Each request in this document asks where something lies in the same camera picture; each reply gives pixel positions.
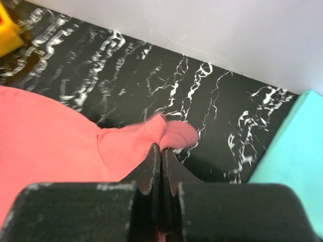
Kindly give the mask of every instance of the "yellow object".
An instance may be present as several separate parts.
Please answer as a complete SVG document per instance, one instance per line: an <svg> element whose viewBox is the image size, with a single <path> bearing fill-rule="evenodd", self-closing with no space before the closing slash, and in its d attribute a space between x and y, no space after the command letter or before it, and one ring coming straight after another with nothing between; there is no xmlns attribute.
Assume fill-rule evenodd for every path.
<svg viewBox="0 0 323 242"><path fill-rule="evenodd" d="M5 7L0 2L0 57L24 44L20 38L20 28L10 19Z"/></svg>

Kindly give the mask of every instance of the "teal cloth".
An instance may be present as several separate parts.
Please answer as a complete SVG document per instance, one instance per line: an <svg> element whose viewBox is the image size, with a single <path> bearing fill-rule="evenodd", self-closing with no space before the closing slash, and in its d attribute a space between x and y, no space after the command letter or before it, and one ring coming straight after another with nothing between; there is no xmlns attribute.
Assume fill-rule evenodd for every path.
<svg viewBox="0 0 323 242"><path fill-rule="evenodd" d="M250 183L289 186L323 238L323 97L303 93L276 133Z"/></svg>

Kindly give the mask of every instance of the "towel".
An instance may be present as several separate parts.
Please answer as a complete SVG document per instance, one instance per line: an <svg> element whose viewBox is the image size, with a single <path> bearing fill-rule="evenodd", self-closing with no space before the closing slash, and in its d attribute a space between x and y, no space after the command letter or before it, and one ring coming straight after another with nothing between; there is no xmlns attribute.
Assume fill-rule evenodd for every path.
<svg viewBox="0 0 323 242"><path fill-rule="evenodd" d="M249 182L289 186L323 238L323 97L297 99Z"/></svg>
<svg viewBox="0 0 323 242"><path fill-rule="evenodd" d="M195 128L161 114L121 129L100 129L50 98L0 86L0 226L27 185L118 182L160 149L193 146Z"/></svg>

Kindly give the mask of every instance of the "marble table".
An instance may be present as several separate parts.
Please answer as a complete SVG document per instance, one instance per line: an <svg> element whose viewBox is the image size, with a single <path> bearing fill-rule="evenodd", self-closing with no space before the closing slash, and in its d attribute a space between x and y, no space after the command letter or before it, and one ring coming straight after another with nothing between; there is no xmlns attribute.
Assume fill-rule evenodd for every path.
<svg viewBox="0 0 323 242"><path fill-rule="evenodd" d="M158 111L190 122L199 141L175 152L206 182L248 181L297 98L28 2L4 3L23 20L29 41L0 58L2 85L55 99L105 128Z"/></svg>

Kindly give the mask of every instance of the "white wall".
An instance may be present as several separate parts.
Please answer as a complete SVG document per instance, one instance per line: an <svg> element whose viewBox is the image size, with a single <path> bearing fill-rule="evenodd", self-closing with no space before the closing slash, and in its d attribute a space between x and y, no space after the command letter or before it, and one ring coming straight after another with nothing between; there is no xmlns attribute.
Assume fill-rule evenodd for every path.
<svg viewBox="0 0 323 242"><path fill-rule="evenodd" d="M300 93L323 94L322 0L30 0Z"/></svg>

